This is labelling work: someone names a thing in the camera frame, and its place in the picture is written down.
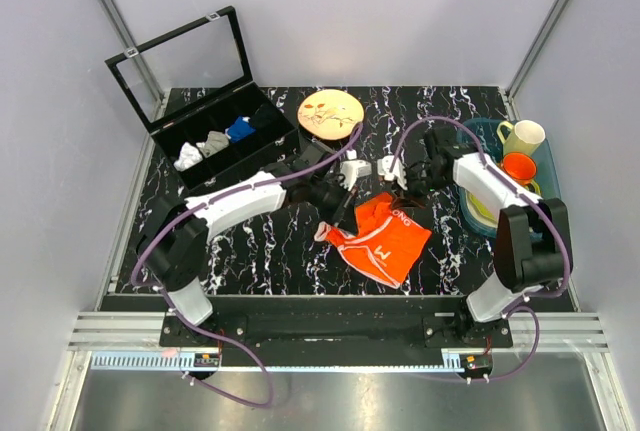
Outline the orange underwear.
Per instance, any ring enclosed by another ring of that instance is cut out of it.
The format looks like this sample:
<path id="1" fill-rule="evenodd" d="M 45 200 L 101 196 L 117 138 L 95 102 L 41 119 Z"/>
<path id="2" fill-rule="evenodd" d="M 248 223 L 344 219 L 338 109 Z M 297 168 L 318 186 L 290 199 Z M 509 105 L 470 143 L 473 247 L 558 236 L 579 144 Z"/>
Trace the orange underwear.
<path id="1" fill-rule="evenodd" d="M 392 207 L 393 197 L 381 193 L 355 210 L 353 235 L 325 222 L 316 242 L 328 242 L 351 268 L 380 284 L 397 289 L 406 280 L 432 235 L 404 211 Z"/>

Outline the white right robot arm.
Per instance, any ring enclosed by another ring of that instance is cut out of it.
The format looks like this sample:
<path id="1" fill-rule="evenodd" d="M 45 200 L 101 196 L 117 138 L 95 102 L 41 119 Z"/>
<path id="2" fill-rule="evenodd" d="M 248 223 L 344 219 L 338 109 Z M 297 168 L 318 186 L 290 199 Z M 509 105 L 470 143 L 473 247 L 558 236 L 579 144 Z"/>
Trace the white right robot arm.
<path id="1" fill-rule="evenodd" d="M 467 295 L 454 322 L 454 335 L 476 347 L 490 334 L 489 322 L 505 317 L 530 297 L 564 294 L 573 269 L 568 209 L 559 198 L 543 199 L 518 184 L 488 155 L 466 126 L 432 127 L 424 135 L 427 159 L 406 166 L 400 152 L 413 123 L 401 135 L 379 173 L 401 196 L 419 201 L 429 192 L 456 185 L 480 199 L 497 219 L 493 273 Z"/>

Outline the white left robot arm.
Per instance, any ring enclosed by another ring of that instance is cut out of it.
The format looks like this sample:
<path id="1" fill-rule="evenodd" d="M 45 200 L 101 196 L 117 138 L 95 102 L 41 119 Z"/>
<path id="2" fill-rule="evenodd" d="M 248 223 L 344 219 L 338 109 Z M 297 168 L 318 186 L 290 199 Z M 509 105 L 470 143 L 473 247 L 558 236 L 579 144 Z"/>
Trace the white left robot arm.
<path id="1" fill-rule="evenodd" d="M 181 335 L 196 347 L 215 337 L 213 305 L 199 282 L 207 246 L 227 229 L 291 204 L 308 203 L 321 221 L 347 233 L 357 231 L 354 199 L 357 180 L 370 165 L 353 150 L 346 159 L 313 143 L 298 155 L 273 162 L 254 176 L 223 190 L 184 200 L 160 197 L 136 248 L 154 286 L 185 319 Z"/>

